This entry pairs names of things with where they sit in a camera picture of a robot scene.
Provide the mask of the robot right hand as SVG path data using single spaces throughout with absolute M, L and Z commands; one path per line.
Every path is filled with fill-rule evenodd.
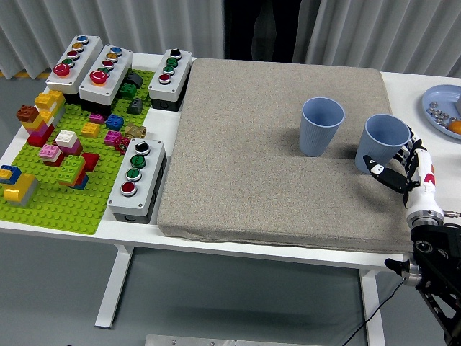
M 410 227 L 440 226 L 444 223 L 444 211 L 435 199 L 436 178 L 431 155 L 422 139 L 413 131 L 410 134 L 411 139 L 393 157 L 403 166 L 404 175 L 377 163 L 369 155 L 364 155 L 362 161 L 378 182 L 403 195 Z

